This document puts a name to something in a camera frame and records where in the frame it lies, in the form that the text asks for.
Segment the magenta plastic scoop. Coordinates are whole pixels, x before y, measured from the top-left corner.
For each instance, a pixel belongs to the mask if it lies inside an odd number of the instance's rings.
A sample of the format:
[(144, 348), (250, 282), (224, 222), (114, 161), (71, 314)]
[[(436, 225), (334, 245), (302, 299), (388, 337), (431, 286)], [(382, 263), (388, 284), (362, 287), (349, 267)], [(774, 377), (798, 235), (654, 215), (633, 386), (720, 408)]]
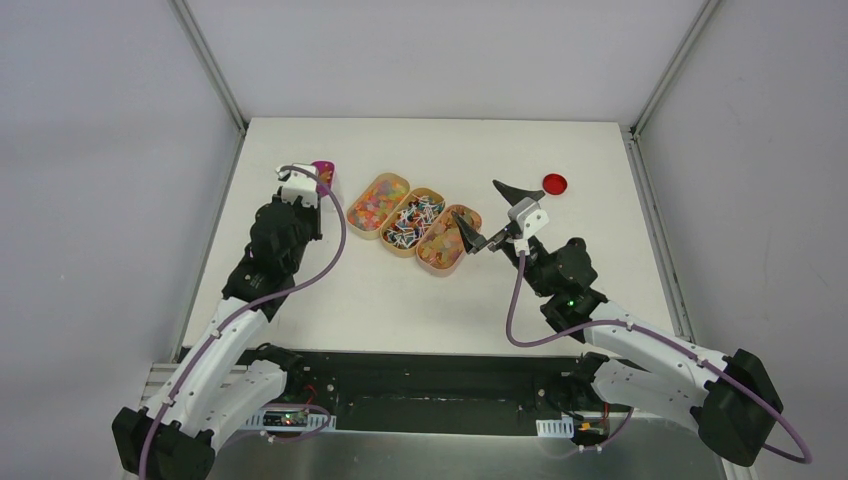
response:
[(334, 189), (335, 164), (328, 160), (315, 160), (311, 163), (315, 167), (319, 177), (317, 192), (320, 198), (325, 197), (329, 191)]

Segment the clear plastic jar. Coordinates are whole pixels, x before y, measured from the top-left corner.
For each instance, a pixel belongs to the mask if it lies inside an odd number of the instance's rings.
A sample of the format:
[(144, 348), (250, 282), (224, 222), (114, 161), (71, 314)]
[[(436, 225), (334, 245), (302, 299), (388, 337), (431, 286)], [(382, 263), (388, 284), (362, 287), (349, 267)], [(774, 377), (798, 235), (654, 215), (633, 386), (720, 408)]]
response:
[(326, 185), (325, 188), (319, 189), (322, 209), (328, 212), (337, 212), (338, 208), (330, 198), (329, 193), (332, 193), (341, 204), (343, 204), (344, 201), (340, 187), (338, 186), (338, 175), (335, 163), (329, 160), (316, 160), (312, 163), (312, 165), (316, 167), (320, 180)]

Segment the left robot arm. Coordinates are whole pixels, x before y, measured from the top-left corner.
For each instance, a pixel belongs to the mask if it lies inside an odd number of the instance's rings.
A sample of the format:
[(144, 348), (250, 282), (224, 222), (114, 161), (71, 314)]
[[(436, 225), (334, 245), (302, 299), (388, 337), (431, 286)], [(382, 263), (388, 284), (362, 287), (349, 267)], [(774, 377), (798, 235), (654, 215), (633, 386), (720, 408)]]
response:
[(328, 274), (295, 279), (309, 242), (321, 239), (321, 195), (281, 187), (260, 207), (244, 255), (228, 277), (203, 338), (141, 407), (122, 408), (112, 432), (123, 469), (141, 479), (204, 479), (218, 452), (263, 405), (297, 402), (298, 355), (279, 347), (224, 382), (286, 298)]

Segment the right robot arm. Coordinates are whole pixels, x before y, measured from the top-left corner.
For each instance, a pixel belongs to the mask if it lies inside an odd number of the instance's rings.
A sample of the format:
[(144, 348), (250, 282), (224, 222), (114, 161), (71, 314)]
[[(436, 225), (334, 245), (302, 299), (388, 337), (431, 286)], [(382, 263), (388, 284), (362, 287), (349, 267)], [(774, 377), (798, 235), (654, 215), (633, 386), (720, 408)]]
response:
[(566, 378), (573, 405), (590, 410), (605, 402), (650, 412), (695, 432), (724, 460), (752, 466), (783, 411), (762, 360), (744, 349), (728, 355), (702, 347), (640, 320), (593, 289), (598, 274), (584, 239), (573, 237), (554, 251), (544, 247), (537, 237), (549, 223), (543, 191), (493, 185), (510, 205), (508, 222), (485, 237), (454, 215), (463, 247), (469, 254), (501, 251), (516, 268), (507, 328), (527, 285), (545, 299), (540, 310), (554, 331), (536, 341), (507, 331), (508, 341), (533, 348), (571, 337), (592, 346)]

